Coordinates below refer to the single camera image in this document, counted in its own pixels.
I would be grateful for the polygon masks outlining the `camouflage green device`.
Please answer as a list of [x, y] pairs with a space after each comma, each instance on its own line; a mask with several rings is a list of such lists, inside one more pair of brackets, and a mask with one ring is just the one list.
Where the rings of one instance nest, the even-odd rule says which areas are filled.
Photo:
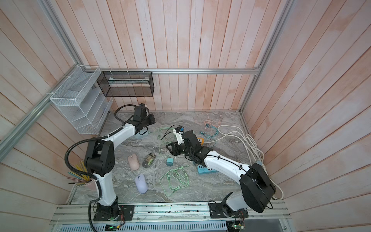
[[143, 163], [142, 163], [142, 166], [144, 168], [149, 168], [151, 166], [151, 164], [153, 163], [154, 159], [156, 158], [156, 155], [153, 154], [153, 153], [150, 153], [146, 156], [146, 158], [144, 159]]

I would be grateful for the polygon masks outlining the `blue power strip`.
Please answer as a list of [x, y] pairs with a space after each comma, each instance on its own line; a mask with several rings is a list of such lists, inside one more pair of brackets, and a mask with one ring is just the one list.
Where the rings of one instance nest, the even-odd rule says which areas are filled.
[[209, 168], [203, 167], [202, 165], [197, 166], [197, 171], [198, 171], [199, 175], [211, 174], [211, 173], [217, 173], [218, 172], [215, 169], [209, 169]]

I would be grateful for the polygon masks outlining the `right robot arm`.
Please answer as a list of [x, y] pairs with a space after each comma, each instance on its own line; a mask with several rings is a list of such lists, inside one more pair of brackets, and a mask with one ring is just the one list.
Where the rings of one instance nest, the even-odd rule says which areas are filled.
[[240, 191], [230, 192], [221, 203], [210, 207], [216, 206], [216, 211], [226, 217], [234, 217], [248, 207], [257, 213], [263, 213], [266, 208], [273, 209], [271, 199], [276, 187], [260, 162], [248, 165], [224, 157], [203, 146], [192, 130], [185, 131], [182, 126], [173, 129], [172, 133], [177, 141], [166, 145], [172, 155], [184, 155], [188, 160], [217, 170], [239, 184]]

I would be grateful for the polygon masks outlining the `pink mouse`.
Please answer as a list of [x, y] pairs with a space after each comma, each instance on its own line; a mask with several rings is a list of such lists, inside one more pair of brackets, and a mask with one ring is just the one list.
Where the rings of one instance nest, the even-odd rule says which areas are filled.
[[136, 171], [140, 168], [140, 164], [136, 154], [128, 156], [128, 164], [132, 171]]

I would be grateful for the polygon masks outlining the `lavender wireless mouse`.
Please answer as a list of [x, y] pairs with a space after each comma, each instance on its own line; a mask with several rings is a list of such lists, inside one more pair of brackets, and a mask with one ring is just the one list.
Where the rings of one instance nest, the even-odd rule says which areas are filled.
[[134, 180], [135, 180], [135, 184], [136, 184], [138, 192], [140, 194], [145, 194], [148, 191], [148, 184], [146, 182], [145, 175], [139, 174]]

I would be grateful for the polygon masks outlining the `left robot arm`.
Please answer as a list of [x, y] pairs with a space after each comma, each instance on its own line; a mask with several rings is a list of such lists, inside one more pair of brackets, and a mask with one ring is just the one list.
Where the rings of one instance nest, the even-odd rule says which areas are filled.
[[[128, 105], [119, 107], [114, 113], [115, 118], [122, 123], [118, 129], [106, 136], [79, 141], [68, 148], [65, 153], [64, 160], [70, 171], [88, 176], [96, 184], [98, 198], [89, 202], [89, 223], [92, 223], [93, 220], [91, 218], [91, 206], [93, 204], [97, 207], [94, 213], [95, 220], [118, 220], [118, 218], [124, 218], [112, 181], [112, 170], [115, 166], [115, 148], [125, 140], [140, 133], [142, 129], [147, 129], [148, 126], [156, 122], [154, 115], [149, 112], [144, 103], [133, 104], [134, 114], [128, 120], [123, 121], [117, 116], [117, 113], [125, 107], [128, 107]], [[69, 155], [75, 147], [84, 143], [88, 144], [84, 158], [86, 170], [80, 171], [70, 164]]]

